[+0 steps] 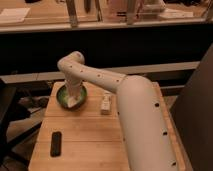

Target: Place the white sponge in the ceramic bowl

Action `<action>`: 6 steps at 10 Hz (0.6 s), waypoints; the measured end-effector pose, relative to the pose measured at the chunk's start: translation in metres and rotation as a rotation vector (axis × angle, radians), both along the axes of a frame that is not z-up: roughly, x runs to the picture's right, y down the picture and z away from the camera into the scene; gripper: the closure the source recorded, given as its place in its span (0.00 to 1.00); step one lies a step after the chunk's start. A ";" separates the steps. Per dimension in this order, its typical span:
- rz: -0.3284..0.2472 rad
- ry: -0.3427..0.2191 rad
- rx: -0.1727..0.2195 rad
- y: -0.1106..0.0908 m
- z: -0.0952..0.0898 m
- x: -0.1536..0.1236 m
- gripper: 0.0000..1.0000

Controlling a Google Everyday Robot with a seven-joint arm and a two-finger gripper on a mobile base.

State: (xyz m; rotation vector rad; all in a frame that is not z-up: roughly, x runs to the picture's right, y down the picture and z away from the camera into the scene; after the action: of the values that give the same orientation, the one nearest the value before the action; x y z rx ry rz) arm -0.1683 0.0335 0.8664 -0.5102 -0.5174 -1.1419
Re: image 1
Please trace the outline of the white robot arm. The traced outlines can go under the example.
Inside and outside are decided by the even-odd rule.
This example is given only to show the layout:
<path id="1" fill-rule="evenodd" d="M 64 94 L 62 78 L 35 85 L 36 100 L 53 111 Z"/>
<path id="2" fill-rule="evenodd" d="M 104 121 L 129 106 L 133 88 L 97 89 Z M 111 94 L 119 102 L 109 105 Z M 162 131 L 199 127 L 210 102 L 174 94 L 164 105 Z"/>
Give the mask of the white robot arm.
<path id="1" fill-rule="evenodd" d="M 117 112 L 131 171 L 178 171 L 179 167 L 153 83 L 143 77 L 88 67 L 78 51 L 61 58 L 68 105 L 78 103 L 82 82 L 116 95 Z"/>

